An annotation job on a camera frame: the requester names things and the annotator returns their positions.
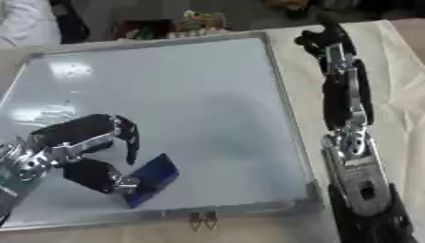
table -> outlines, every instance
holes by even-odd
[[[407,22],[397,22],[406,40],[422,56],[424,46],[413,37],[418,27]],[[416,238],[425,240],[424,205],[425,145],[423,136],[422,105],[425,92],[425,68],[417,56],[399,36],[389,22],[346,25],[365,61],[376,109],[376,123],[372,134],[384,161],[387,176],[403,195],[408,210],[416,225]],[[303,140],[316,178],[324,188],[327,176],[320,156],[320,137],[326,129],[322,120],[322,74],[315,60],[293,45],[293,38],[302,29],[317,27],[281,28],[267,30],[273,48],[284,67],[286,90],[291,100],[295,117],[300,126]],[[85,44],[118,45],[117,43]],[[3,80],[13,77],[13,61],[19,63],[26,53],[15,50],[0,55],[0,73]],[[0,86],[7,89],[8,82]],[[328,204],[324,195],[324,204]],[[202,228],[194,233],[186,221],[167,221],[138,225],[91,228],[78,230],[50,230],[0,235],[2,242],[336,242],[338,237],[329,208],[312,215],[260,218],[220,219],[215,231]]]

whiteboard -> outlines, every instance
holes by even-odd
[[[85,189],[57,170],[4,228],[268,203],[290,209],[308,199],[313,178],[264,40],[166,43],[29,60],[1,103],[0,125],[8,129],[0,138],[93,113],[119,114],[139,126],[135,167],[124,162],[119,141],[92,158],[130,173],[166,153],[179,169],[176,181],[129,210],[119,196]]]

robotic hand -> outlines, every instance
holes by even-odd
[[[112,146],[113,138],[126,141],[127,163],[134,164],[138,129],[121,116],[90,115],[36,130],[26,140],[17,138],[2,144],[0,218],[5,218],[53,168],[62,168],[64,178],[104,194],[129,196],[155,191],[152,181],[144,177],[122,176],[111,164],[83,156]]]
[[[364,63],[347,32],[325,15],[322,32],[303,31],[295,43],[314,56],[325,76],[322,153],[328,193],[342,243],[416,242],[394,184],[388,183],[367,126],[374,121]]]

white sleeve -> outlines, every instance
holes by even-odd
[[[4,0],[6,18],[0,24],[0,47],[59,44],[60,34],[46,0]]]

small metal object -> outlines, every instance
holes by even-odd
[[[208,229],[213,231],[218,226],[217,213],[215,211],[209,211],[205,213],[205,225]]]
[[[201,213],[193,212],[189,215],[189,224],[194,232],[198,232],[204,220],[201,218]]]

